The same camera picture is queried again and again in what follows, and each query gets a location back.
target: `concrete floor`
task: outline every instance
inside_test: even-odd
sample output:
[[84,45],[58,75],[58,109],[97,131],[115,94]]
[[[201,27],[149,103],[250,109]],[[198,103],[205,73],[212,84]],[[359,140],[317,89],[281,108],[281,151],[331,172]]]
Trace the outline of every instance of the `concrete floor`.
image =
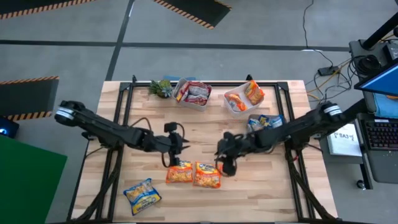
[[[115,42],[129,0],[97,0],[80,6],[0,21],[0,40]],[[136,0],[124,42],[258,44],[304,46],[302,16],[310,0],[223,0],[233,10],[216,26],[205,29],[150,0]],[[347,47],[367,38],[397,12],[394,0],[315,1],[307,11],[311,46]],[[56,104],[82,101],[96,109],[114,47],[0,45],[0,81],[59,75]],[[334,64],[348,52],[324,52]],[[122,47],[112,80],[161,79],[164,75],[203,80],[310,81],[329,62],[316,52],[298,50],[215,50]],[[362,98],[351,90],[333,99],[346,109]],[[78,128],[53,118],[20,121],[18,140],[68,156],[47,223],[66,219],[83,159],[86,140]],[[362,191],[358,165],[325,161],[339,217],[348,221],[397,223],[398,186],[374,182]]]

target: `striped caution tape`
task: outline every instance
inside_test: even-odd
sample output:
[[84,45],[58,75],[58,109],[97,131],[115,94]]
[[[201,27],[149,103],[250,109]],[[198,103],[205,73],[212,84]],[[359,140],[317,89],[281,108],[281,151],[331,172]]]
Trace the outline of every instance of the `striped caution tape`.
[[[197,18],[196,16],[193,16],[193,15],[191,15],[191,14],[189,14],[189,13],[187,13],[187,12],[185,12],[185,11],[183,11],[183,10],[173,6],[173,5],[171,5],[168,2],[165,2],[163,0],[154,0],[154,2],[156,2],[157,4],[160,4],[163,7],[166,7],[167,9],[170,9],[173,12],[176,12],[176,13],[180,14],[183,17],[186,17],[187,19],[192,20],[193,22],[196,22],[199,25],[202,25],[202,26],[206,27],[207,29],[214,29],[214,26],[212,26],[211,24],[209,24],[209,23]],[[232,9],[232,7],[226,5],[226,4],[222,3],[222,2],[219,2],[219,1],[215,1],[215,2],[220,3],[220,4],[228,7],[229,9]]]
[[0,85],[8,85],[8,84],[16,84],[16,83],[27,83],[27,82],[39,82],[39,81],[46,81],[46,80],[58,80],[60,77],[52,76],[52,77],[41,77],[41,78],[28,78],[24,80],[11,80],[11,81],[2,81]]
[[65,1],[65,2],[58,3],[58,4],[51,4],[49,6],[40,6],[40,7],[36,7],[36,8],[32,8],[32,9],[20,10],[20,11],[17,11],[17,12],[9,12],[9,13],[5,13],[5,14],[0,14],[0,19],[9,19],[9,18],[12,18],[12,17],[24,16],[24,15],[37,13],[37,12],[44,12],[44,11],[48,11],[48,10],[52,10],[52,9],[60,9],[60,8],[67,7],[67,6],[73,6],[73,5],[76,5],[76,4],[92,2],[92,1],[95,1],[95,0],[71,0],[71,1]]
[[25,119],[37,119],[37,118],[47,118],[51,116],[52,111],[42,111],[42,112],[34,112],[27,114],[14,114],[5,116],[10,121],[20,121]]

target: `keyboard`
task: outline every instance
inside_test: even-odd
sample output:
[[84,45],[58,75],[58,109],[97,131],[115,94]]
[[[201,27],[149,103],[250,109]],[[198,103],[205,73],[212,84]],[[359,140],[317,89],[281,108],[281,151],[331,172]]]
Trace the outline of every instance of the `keyboard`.
[[366,135],[370,150],[398,151],[398,120],[389,122],[366,121]]

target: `succulent plant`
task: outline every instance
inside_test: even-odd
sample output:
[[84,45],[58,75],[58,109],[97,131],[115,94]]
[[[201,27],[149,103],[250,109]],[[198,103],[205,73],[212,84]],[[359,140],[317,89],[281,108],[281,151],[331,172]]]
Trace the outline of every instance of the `succulent plant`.
[[161,98],[168,98],[172,96],[172,92],[173,87],[170,80],[161,80],[159,82],[150,81],[149,94],[156,94]]

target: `wooden table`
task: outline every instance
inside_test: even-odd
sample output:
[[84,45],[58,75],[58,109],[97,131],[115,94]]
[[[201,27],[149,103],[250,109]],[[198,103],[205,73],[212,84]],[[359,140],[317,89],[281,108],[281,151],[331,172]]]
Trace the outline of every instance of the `wooden table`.
[[[295,117],[310,110],[303,81],[287,81]],[[112,120],[120,82],[105,82],[99,99],[97,114]],[[149,96],[147,88],[135,87],[129,114],[129,124],[139,118],[150,120],[155,135],[165,134],[164,123],[176,121],[185,127],[190,148],[179,156],[192,162],[213,163],[217,142],[225,131],[234,134],[246,132],[247,116],[232,118],[223,103],[223,94],[231,87],[213,88],[205,112],[182,108],[173,99]],[[253,114],[278,114],[275,91],[262,87],[266,96]],[[282,104],[285,114],[285,97]],[[147,128],[146,122],[137,126]],[[88,153],[99,148],[90,143]],[[272,154],[250,154],[238,159],[238,171],[234,177],[221,179],[220,189],[206,189],[192,184],[166,184],[167,169],[163,167],[160,153],[146,153],[124,148],[123,163],[116,198],[114,222],[274,222],[297,221],[292,188],[284,146],[276,147]],[[84,164],[72,217],[81,215],[94,199],[101,185],[106,150],[90,155]],[[336,208],[320,151],[311,147],[303,151],[310,188],[329,213],[337,216]],[[131,207],[123,190],[146,178],[152,178],[153,186],[162,200],[131,215]],[[302,207],[306,213],[303,193]]]

